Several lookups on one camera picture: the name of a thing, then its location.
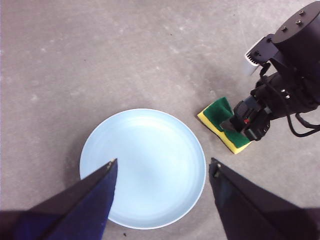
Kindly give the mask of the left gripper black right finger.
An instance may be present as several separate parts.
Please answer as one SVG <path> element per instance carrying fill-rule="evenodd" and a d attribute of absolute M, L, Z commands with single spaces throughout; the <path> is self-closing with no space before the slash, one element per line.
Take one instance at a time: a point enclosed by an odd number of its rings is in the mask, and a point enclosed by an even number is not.
<path fill-rule="evenodd" d="M 211 158 L 209 181 L 229 240 L 318 240 L 320 209 L 302 208 Z"/>

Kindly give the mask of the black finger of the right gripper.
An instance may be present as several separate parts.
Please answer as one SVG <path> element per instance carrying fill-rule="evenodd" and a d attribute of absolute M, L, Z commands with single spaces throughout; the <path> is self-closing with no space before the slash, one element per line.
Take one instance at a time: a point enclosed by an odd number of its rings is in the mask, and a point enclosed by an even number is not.
<path fill-rule="evenodd" d="M 221 124 L 220 127 L 224 130 L 224 131 L 232 131 L 232 132 L 236 132 L 236 128 L 234 126 L 234 124 L 231 122 L 231 119 L 226 119 L 224 120 Z"/>

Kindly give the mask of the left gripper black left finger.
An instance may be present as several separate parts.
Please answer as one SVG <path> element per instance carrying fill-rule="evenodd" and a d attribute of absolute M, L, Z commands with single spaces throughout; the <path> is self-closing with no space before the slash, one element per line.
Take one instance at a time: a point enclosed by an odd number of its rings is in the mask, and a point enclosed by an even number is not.
<path fill-rule="evenodd" d="M 118 175 L 112 159 L 84 179 L 25 210 L 0 212 L 2 240 L 100 240 Z"/>

